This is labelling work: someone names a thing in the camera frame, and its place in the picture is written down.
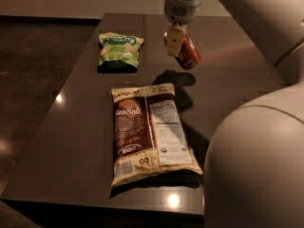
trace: floor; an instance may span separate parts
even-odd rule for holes
[[[97,20],[0,17],[0,193],[48,113]],[[203,227],[202,218],[0,202],[1,227]]]

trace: green snack bag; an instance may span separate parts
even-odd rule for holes
[[[98,72],[136,72],[143,38],[114,32],[99,35],[102,50]]]

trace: nutrition label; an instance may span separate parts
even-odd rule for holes
[[[192,163],[174,102],[163,101],[152,104],[150,110],[160,166]]]

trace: brown chip bag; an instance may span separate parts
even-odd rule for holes
[[[175,105],[172,84],[112,89],[112,186],[182,169],[202,174]]]

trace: wall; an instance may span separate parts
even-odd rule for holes
[[[0,15],[102,18],[105,12],[163,14],[164,0],[0,0]],[[199,15],[229,15],[218,0],[203,0]]]

